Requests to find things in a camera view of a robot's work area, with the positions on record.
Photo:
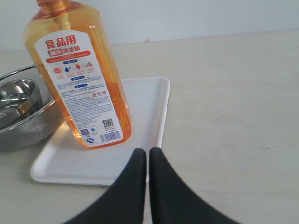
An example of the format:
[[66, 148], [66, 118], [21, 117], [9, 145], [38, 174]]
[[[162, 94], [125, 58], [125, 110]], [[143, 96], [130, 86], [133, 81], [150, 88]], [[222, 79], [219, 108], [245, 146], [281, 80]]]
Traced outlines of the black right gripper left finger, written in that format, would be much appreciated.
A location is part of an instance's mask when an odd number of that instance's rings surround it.
[[108, 190], [67, 224], [141, 224], [146, 190], [146, 153], [133, 151], [124, 170]]

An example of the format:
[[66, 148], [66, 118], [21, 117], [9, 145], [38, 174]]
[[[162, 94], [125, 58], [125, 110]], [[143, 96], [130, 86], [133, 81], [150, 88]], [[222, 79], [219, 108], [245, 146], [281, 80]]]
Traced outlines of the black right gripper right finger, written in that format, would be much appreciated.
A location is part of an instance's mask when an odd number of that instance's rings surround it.
[[158, 147], [149, 152], [149, 195], [154, 224], [237, 223], [195, 194]]

